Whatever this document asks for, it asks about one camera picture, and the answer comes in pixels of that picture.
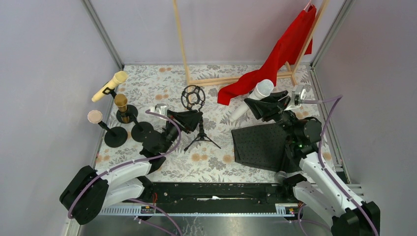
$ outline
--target gray floor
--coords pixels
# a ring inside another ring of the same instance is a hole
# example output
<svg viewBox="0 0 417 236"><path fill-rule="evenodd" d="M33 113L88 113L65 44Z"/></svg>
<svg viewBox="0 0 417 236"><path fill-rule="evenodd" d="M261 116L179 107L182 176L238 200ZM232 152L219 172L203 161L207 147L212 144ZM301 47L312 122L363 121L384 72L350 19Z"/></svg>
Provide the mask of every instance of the gray floor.
<svg viewBox="0 0 417 236"><path fill-rule="evenodd" d="M306 208L303 219L324 223ZM303 235L298 223L282 223L282 217L175 217L184 236L298 236ZM153 217L149 222L175 232L166 217ZM319 226L303 224L309 236L329 236ZM79 236L166 236L167 233L151 226L138 224L132 216L98 216L81 227Z"/></svg>

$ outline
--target white wall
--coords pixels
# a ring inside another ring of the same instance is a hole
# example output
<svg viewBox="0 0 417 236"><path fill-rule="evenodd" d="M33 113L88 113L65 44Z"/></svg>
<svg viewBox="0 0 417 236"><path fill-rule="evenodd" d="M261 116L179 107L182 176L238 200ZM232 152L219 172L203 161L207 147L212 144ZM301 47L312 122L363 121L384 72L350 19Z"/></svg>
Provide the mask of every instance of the white wall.
<svg viewBox="0 0 417 236"><path fill-rule="evenodd" d="M317 67L345 164L381 209L381 235L415 235L417 1L357 0Z"/></svg>
<svg viewBox="0 0 417 236"><path fill-rule="evenodd" d="M172 0L92 0L125 64L182 63ZM263 63L308 0L178 0L189 63ZM322 0L312 1L317 8ZM331 0L311 61L344 0Z"/></svg>
<svg viewBox="0 0 417 236"><path fill-rule="evenodd" d="M117 72L80 0L0 2L0 235L58 236L59 196L95 156L92 95Z"/></svg>

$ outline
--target gold cup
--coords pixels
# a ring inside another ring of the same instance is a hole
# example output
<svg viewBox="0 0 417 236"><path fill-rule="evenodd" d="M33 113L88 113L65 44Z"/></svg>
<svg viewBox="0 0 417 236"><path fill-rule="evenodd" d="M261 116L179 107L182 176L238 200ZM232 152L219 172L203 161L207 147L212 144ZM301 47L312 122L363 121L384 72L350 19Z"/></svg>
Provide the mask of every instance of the gold cup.
<svg viewBox="0 0 417 236"><path fill-rule="evenodd" d="M127 98L124 94L117 94L115 96L115 104L120 111L121 120L123 123L129 123L129 116L127 114Z"/></svg>

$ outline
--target clothes hanger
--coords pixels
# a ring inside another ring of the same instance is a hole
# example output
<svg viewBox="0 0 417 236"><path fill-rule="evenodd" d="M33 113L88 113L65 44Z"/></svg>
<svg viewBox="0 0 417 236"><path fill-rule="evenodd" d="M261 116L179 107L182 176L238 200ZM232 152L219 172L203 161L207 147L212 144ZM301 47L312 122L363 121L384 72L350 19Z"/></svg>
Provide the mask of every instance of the clothes hanger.
<svg viewBox="0 0 417 236"><path fill-rule="evenodd" d="M304 11L311 5L311 0L307 3L307 6L305 6Z"/></svg>

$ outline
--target table surface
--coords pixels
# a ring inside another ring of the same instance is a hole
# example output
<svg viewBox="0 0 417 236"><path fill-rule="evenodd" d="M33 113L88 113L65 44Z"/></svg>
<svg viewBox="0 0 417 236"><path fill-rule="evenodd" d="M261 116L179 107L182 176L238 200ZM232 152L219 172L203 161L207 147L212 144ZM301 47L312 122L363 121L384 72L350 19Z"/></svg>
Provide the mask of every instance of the table surface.
<svg viewBox="0 0 417 236"><path fill-rule="evenodd" d="M258 65L191 65L190 75L193 79L218 78L239 76L259 69ZM155 130L161 131L165 121L145 114L149 107L157 103L165 103L173 111L185 111L180 101L181 92L186 87L184 68L180 65L127 65L124 68L129 75L126 83L118 88L128 103L136 106L139 111L138 120L151 123ZM307 100L314 100L311 80L306 65L300 65L296 72L296 80L306 85ZM148 175L151 181L168 182L274 182L275 172L247 167L234 162L234 147L231 130L258 124L251 112L238 120L230 122L228 116L242 103L246 97L238 96L229 106L217 103L217 93L225 85L202 87L206 93L206 103L201 111L204 113L204 129L206 134L222 149L209 142L196 142L187 152L184 148L196 137L198 128L191 134L182 132L179 148L167 155L167 160L161 168ZM290 78L279 79L274 92L288 90L293 86ZM96 169L108 168L125 160L141 158L139 152L142 143L131 138L130 131L133 123L121 124L116 119L117 107L112 106L108 121L109 127L121 126L128 131L128 140L119 148L108 147L102 141L97 154ZM304 104L295 109L298 118L314 116L320 119L317 105ZM327 142L324 141L323 156L327 163L334 168Z"/></svg>

